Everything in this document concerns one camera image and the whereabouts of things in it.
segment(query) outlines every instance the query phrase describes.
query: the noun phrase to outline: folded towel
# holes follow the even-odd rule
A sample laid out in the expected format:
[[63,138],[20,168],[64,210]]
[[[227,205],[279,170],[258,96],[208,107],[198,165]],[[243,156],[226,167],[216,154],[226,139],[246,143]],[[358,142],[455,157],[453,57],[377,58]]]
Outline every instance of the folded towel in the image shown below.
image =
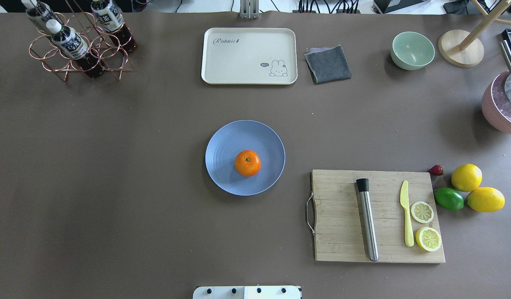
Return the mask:
[[341,45],[333,48],[311,48],[305,55],[315,83],[350,79],[352,72]]

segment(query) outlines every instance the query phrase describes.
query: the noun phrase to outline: green bowl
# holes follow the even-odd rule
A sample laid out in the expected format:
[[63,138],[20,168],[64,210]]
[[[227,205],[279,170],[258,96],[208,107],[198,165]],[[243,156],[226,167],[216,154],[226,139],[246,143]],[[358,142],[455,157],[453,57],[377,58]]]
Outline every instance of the green bowl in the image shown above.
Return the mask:
[[435,58],[435,48],[422,34],[402,32],[392,41],[390,52],[392,61],[404,70],[418,70]]

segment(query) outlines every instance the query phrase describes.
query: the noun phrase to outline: plate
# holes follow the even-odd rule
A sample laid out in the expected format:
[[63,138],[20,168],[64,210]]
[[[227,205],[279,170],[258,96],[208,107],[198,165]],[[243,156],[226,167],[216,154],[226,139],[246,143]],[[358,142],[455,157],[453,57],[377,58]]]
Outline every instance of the plate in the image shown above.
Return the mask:
[[[234,167],[235,157],[252,150],[261,159],[255,176],[240,175]],[[267,125],[254,120],[238,120],[219,129],[206,149],[206,168],[211,179],[226,192],[248,196],[274,185],[285,167],[285,148],[280,137]]]
[[296,36],[287,28],[210,28],[201,76],[209,84],[292,84]]

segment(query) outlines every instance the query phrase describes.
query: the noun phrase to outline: blue plate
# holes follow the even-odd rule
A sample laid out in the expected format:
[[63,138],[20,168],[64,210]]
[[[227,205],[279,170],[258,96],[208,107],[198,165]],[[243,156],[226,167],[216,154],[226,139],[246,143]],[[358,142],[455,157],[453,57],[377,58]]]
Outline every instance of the blue plate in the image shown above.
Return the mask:
[[[252,150],[261,159],[255,176],[241,176],[235,170],[235,157]],[[253,120],[238,120],[219,129],[206,149],[209,176],[224,191],[235,195],[254,195],[269,189],[285,167],[285,148],[280,137],[267,125]]]

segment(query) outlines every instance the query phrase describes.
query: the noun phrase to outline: cutting board handle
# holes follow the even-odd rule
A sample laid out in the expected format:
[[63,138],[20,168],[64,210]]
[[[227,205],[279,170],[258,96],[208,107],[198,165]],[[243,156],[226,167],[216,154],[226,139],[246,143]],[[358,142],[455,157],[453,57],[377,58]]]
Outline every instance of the cutting board handle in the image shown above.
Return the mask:
[[311,229],[311,232],[313,233],[313,236],[314,236],[314,229],[311,226],[311,224],[309,223],[309,201],[312,202],[313,210],[314,210],[314,201],[312,201],[312,199],[313,199],[313,191],[311,191],[311,194],[309,195],[309,198],[307,199],[307,202],[305,203],[305,221],[307,221],[307,225],[309,225],[309,228]]

